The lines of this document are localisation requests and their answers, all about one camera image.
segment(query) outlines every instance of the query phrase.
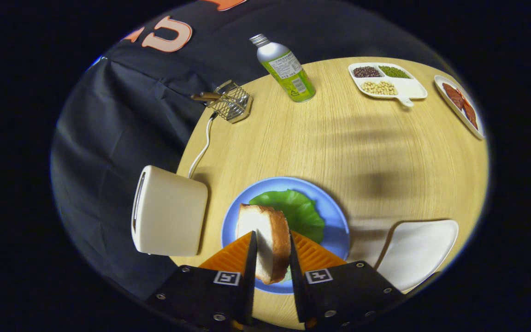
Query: wire basket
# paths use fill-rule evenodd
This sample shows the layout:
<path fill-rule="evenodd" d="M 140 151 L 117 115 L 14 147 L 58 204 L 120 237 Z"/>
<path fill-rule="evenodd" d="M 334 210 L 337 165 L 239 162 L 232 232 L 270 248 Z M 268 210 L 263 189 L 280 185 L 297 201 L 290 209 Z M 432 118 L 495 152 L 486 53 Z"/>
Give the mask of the wire basket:
<path fill-rule="evenodd" d="M 253 97 L 235 82 L 228 80 L 218 86 L 214 92 L 221 97 L 208 103 L 207 107 L 216 111 L 223 119 L 234 124 L 249 116 Z"/>

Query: aluminum bottle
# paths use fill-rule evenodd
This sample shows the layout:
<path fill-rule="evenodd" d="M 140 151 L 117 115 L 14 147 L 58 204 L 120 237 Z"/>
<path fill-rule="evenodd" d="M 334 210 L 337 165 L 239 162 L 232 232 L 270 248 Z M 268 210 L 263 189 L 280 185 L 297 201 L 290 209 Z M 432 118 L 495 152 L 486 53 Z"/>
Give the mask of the aluminum bottle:
<path fill-rule="evenodd" d="M 312 82 L 288 47 L 269 41 L 263 34 L 249 40 L 257 46 L 259 62 L 286 90 L 292 101 L 301 103 L 314 97 Z"/>

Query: orange letter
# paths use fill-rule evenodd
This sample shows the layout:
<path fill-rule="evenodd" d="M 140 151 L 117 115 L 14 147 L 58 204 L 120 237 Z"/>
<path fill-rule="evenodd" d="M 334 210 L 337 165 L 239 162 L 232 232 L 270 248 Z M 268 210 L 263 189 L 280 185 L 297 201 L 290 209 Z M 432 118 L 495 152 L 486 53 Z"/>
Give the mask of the orange letter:
<path fill-rule="evenodd" d="M 209 2 L 214 2 L 218 5 L 217 10 L 218 11 L 225 11 L 227 9 L 231 9 L 234 6 L 237 6 L 239 4 L 242 4 L 243 2 L 247 0 L 204 0 Z"/>
<path fill-rule="evenodd" d="M 164 17 L 157 23 L 155 29 L 157 30 L 160 28 L 167 28 L 177 32 L 177 37 L 174 40 L 165 40 L 155 36 L 154 33 L 151 32 L 145 37 L 145 40 L 143 40 L 143 47 L 151 46 L 160 51 L 175 52 L 182 48 L 192 36 L 192 27 L 186 23 L 169 19 L 169 16 Z"/>
<path fill-rule="evenodd" d="M 130 42 L 136 42 L 136 39 L 139 38 L 139 36 L 141 35 L 141 32 L 143 32 L 144 29 L 145 27 L 142 27 L 139 30 L 132 31 L 128 36 L 125 36 L 124 38 L 122 38 L 122 40 L 128 39 L 130 40 Z"/>

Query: round wooden table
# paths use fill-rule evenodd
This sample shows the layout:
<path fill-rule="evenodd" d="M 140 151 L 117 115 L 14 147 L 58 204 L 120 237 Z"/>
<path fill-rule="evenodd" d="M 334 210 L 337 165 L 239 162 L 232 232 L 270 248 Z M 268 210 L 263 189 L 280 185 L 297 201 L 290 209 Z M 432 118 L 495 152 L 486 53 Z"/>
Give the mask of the round wooden table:
<path fill-rule="evenodd" d="M 425 87 L 427 98 L 414 99 L 407 110 L 396 99 L 364 95 L 348 72 L 348 65 L 358 62 L 404 67 Z M 175 264 L 198 266 L 221 249 L 223 218 L 243 189 L 289 176 L 318 185 L 339 204 L 350 228 L 348 262 L 376 264 L 398 221 L 453 219 L 459 235 L 438 270 L 447 267 L 478 222 L 489 178 L 486 141 L 468 130 L 434 84 L 437 74 L 455 79 L 427 65 L 378 57 L 329 59 L 304 69 L 317 90 L 310 101 L 292 102 L 267 75 L 243 86 L 254 98 L 247 119 L 214 120 L 210 147 L 192 176 L 209 190 L 200 250 L 193 257 L 171 257 Z M 200 118 L 179 175 L 188 175 L 204 147 L 211 114 L 206 109 Z M 304 329 L 293 295 L 256 289 L 253 316 Z"/>

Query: orange gripper pad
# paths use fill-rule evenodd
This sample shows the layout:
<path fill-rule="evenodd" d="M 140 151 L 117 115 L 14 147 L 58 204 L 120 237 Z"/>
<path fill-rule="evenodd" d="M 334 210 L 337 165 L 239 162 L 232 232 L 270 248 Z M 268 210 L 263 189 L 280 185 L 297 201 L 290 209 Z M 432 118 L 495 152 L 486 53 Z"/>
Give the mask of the orange gripper pad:
<path fill-rule="evenodd" d="M 241 275 L 244 275 L 250 241 L 251 232 L 248 232 L 244 236 L 239 237 L 234 242 L 228 244 L 225 248 L 222 248 L 198 267 L 216 271 L 241 273 Z"/>
<path fill-rule="evenodd" d="M 296 253 L 299 257 L 302 274 L 304 274 L 304 271 L 320 270 L 346 264 L 343 259 L 326 250 L 315 241 L 295 231 L 291 231 L 291 233 L 295 240 Z"/>

